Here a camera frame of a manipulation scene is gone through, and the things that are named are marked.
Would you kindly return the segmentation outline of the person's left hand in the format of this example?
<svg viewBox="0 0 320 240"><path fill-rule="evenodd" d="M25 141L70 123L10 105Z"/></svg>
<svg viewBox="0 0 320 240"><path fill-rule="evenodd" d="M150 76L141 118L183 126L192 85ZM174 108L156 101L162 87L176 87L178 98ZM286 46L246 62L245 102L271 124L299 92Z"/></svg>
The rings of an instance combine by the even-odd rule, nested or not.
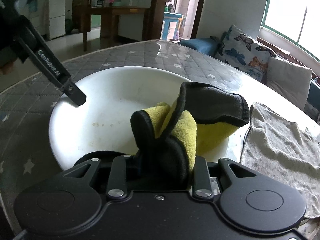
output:
<svg viewBox="0 0 320 240"><path fill-rule="evenodd" d="M11 65L2 66L0 68L1 75L7 75L10 72L11 72Z"/></svg>

